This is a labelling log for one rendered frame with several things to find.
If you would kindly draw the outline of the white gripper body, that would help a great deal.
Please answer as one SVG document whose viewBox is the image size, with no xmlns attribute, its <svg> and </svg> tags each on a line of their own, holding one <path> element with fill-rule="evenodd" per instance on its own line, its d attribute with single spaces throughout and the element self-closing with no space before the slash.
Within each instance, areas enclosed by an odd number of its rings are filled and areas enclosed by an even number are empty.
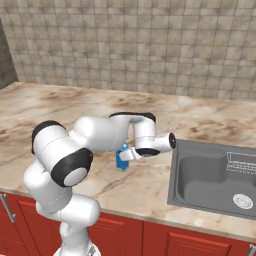
<svg viewBox="0 0 256 256">
<path fill-rule="evenodd" d="M 120 152 L 119 157 L 122 161 L 139 160 L 142 158 L 142 156 L 136 152 L 134 147 L 131 147 L 125 151 Z"/>
</svg>

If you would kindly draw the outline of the blue milk carton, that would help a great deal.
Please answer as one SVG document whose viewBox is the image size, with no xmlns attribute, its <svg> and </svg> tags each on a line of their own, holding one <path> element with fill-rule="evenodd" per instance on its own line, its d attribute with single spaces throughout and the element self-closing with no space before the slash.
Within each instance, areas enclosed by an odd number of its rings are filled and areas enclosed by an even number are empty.
<svg viewBox="0 0 256 256">
<path fill-rule="evenodd" d="M 125 171 L 129 167 L 128 161 L 123 161 L 120 158 L 120 153 L 125 151 L 128 148 L 128 144 L 125 143 L 117 152 L 116 152 L 116 168 L 120 171 Z"/>
</svg>

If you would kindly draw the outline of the grey sink basin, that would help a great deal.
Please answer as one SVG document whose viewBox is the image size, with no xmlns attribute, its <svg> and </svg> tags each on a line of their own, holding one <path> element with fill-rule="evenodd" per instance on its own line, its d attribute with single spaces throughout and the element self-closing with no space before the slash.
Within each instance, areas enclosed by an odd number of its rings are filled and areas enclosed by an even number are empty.
<svg viewBox="0 0 256 256">
<path fill-rule="evenodd" d="M 227 171 L 228 152 L 256 155 L 256 148 L 178 140 L 167 203 L 256 220 L 256 175 Z"/>
</svg>

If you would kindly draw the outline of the red cupboard door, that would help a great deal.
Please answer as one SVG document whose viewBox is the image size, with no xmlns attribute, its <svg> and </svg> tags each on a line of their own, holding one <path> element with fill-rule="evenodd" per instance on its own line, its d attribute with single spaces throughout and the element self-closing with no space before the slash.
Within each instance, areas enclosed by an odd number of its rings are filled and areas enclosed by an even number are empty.
<svg viewBox="0 0 256 256">
<path fill-rule="evenodd" d="M 142 256 L 143 222 L 128 217 L 101 213 L 88 228 L 101 256 Z"/>
<path fill-rule="evenodd" d="M 248 256 L 250 242 L 144 223 L 143 256 Z"/>
<path fill-rule="evenodd" d="M 0 255 L 53 256 L 61 246 L 60 223 L 40 216 L 29 197 L 7 194 L 7 203 L 16 214 L 15 224 L 0 200 Z"/>
</svg>

